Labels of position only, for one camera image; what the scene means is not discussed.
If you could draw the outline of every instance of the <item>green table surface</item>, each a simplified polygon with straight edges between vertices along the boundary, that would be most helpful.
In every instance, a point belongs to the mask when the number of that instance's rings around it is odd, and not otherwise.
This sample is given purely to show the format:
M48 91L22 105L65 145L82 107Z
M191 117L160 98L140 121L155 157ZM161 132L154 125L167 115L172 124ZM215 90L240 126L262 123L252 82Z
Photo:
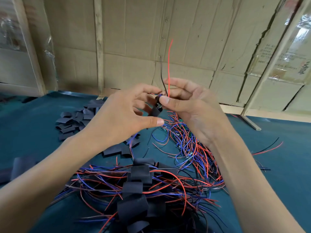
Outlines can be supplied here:
M55 121L60 113L75 111L94 98L96 97L89 95L73 96L53 92L23 106L15 103L14 109L9 109L10 103L2 107L0 168L11 167L15 157L31 155L37 160L44 159L61 144L58 141L59 131L55 129ZM161 116L166 117L167 113L162 112ZM256 159L264 167L271 169L264 173L270 185L304 230L311 232L311 124L251 117L262 128L261 131L255 131L239 118L231 115L228 118L252 153L266 148L278 137L280 141L284 141L278 149L257 155ZM133 148L134 156L142 157L149 147L146 157L173 166L173 159L152 145L155 142L153 138L147 144L152 131L153 129L145 129L140 132L140 145ZM160 140L166 136L161 129L155 130L153 134ZM178 153L178 149L170 141L163 150ZM118 160L122 165L132 163L130 159L121 159L119 156ZM111 166L115 164L115 156L103 158L97 155L91 160L91 164ZM242 232L230 197L224 191L217 191L212 193L211 198L218 200L221 206L214 211L227 225L224 226L218 220L223 231ZM75 222L80 217L93 215L94 212L77 195L72 195L48 208L30 232L97 233L102 223ZM208 221L216 233L221 232L210 216Z

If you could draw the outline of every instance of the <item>wooden baseboard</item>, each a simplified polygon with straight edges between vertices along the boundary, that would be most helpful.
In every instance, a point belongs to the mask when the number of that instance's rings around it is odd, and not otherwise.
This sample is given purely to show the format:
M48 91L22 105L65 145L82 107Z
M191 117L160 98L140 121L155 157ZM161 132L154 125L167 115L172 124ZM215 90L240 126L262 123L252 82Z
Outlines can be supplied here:
M38 88L24 87L6 83L0 83L0 92L14 96L42 96L42 93L39 91Z
M227 114L240 115L243 111L243 107L232 106L232 105L220 105L220 106L223 112ZM284 112L284 111L269 112L269 111L264 111L264 110L249 109L246 113L246 116L311 123L311 115L299 115L299 114L293 114L293 113Z

